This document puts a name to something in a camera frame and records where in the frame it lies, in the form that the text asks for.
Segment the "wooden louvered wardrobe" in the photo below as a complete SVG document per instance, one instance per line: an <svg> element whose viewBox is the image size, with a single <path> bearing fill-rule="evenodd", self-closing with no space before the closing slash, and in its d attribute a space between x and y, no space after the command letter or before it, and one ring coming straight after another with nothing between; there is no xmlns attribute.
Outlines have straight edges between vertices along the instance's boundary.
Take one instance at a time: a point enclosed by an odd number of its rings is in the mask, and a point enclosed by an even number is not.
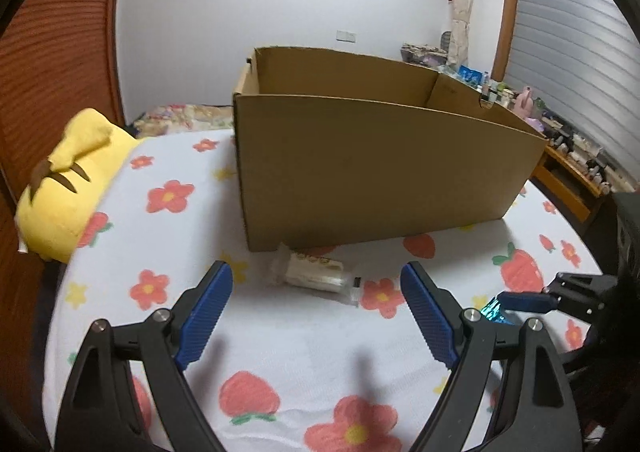
<svg viewBox="0 0 640 452"><path fill-rule="evenodd" d="M58 265L22 254L14 225L32 169L82 108L125 122L115 56L116 0L13 0L1 23L1 406L33 434L43 328Z"/></svg>

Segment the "floral patterned pillow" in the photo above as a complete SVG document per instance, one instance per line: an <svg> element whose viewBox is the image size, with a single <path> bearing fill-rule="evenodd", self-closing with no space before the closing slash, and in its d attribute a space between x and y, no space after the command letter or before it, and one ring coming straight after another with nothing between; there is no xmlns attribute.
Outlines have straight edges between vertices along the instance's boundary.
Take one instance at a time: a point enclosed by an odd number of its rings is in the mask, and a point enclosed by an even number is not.
<svg viewBox="0 0 640 452"><path fill-rule="evenodd" d="M164 105L141 114L127 126L136 138L233 127L231 106Z"/></svg>

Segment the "wooden side cabinet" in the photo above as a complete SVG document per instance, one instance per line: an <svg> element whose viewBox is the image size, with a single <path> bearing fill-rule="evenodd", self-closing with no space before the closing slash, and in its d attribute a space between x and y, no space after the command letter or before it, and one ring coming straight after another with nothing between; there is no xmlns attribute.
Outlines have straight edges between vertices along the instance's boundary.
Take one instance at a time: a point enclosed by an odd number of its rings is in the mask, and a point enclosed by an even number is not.
<svg viewBox="0 0 640 452"><path fill-rule="evenodd" d="M544 148L530 181L580 235L616 227L612 199L579 172L573 161L550 145Z"/></svg>

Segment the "white floral strawberry blanket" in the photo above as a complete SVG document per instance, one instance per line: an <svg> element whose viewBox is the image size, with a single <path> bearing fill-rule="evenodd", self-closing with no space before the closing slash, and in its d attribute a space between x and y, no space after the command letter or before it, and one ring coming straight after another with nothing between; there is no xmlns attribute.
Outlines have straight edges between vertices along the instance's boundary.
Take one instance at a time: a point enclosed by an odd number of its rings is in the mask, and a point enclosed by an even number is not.
<svg viewBox="0 0 640 452"><path fill-rule="evenodd" d="M136 323L170 307L214 261L233 293L186 379L230 451L405 451L448 377L399 292L420 261L464 307L508 287L599 266L558 209L526 185L503 219L429 235L337 246L363 282L356 306L277 285L273 257L244 235L234 138L151 138L132 151L96 210L58 290L42 407L55 428L66 380L93 320Z"/></svg>

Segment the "blue foil candy packet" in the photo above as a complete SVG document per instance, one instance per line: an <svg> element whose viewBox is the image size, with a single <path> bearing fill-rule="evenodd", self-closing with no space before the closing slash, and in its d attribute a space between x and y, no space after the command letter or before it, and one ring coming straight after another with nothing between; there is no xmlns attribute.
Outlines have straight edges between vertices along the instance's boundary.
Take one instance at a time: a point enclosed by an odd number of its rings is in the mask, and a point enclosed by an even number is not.
<svg viewBox="0 0 640 452"><path fill-rule="evenodd" d="M497 296L491 298L483 308L480 308L480 313L491 322L509 325L521 324L521 319L518 316L514 316L513 313L502 309Z"/></svg>

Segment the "brown cardboard box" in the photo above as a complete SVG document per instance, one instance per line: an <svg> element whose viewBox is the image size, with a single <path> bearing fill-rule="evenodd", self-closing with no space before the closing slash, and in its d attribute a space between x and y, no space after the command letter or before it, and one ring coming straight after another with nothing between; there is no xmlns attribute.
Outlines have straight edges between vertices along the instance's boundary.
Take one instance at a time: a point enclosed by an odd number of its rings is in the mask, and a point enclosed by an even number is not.
<svg viewBox="0 0 640 452"><path fill-rule="evenodd" d="M324 48L256 48L232 102L254 252L499 219L546 146L450 76Z"/></svg>

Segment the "grey window shutter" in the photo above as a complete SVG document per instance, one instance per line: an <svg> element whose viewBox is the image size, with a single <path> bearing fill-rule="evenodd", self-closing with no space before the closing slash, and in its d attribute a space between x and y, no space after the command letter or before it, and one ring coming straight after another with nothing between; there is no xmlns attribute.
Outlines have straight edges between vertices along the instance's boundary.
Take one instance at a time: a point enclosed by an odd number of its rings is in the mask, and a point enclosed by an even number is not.
<svg viewBox="0 0 640 452"><path fill-rule="evenodd" d="M492 72L639 175L639 42L612 0L504 0Z"/></svg>

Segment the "white wall switch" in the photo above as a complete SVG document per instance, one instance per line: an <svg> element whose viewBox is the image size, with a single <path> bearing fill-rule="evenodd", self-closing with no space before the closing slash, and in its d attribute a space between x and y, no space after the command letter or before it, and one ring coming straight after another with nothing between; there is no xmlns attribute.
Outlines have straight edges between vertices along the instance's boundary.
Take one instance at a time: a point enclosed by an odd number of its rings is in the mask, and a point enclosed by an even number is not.
<svg viewBox="0 0 640 452"><path fill-rule="evenodd" d="M356 34L348 31L337 30L335 34L335 39L337 42L342 43L356 43Z"/></svg>

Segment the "pink figurine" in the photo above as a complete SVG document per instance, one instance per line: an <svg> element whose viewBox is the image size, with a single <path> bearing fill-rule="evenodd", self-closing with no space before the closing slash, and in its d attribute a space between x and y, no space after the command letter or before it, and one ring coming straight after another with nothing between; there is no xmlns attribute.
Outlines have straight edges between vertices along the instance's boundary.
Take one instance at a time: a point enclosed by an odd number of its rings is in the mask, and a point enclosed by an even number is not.
<svg viewBox="0 0 640 452"><path fill-rule="evenodd" d="M532 95L532 87L524 86L521 93L515 98L513 112L523 120L532 115L534 108Z"/></svg>

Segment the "yellow plush toy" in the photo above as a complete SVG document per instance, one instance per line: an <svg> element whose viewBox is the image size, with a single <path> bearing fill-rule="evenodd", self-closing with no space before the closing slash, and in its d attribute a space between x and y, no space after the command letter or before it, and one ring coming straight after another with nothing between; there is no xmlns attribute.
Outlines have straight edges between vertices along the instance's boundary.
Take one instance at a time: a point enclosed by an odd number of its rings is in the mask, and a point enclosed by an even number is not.
<svg viewBox="0 0 640 452"><path fill-rule="evenodd" d="M67 263L102 195L140 143L94 109L72 117L18 200L15 224L26 250Z"/></svg>

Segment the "white cake snack packet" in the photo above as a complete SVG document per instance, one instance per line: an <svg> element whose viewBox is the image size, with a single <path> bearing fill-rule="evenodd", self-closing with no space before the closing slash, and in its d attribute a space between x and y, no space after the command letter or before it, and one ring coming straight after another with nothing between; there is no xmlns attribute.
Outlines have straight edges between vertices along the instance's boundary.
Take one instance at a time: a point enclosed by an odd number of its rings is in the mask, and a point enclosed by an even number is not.
<svg viewBox="0 0 640 452"><path fill-rule="evenodd" d="M349 306L357 306L361 298L361 278L352 267L334 258L293 251L284 244L271 261L267 282L297 287Z"/></svg>

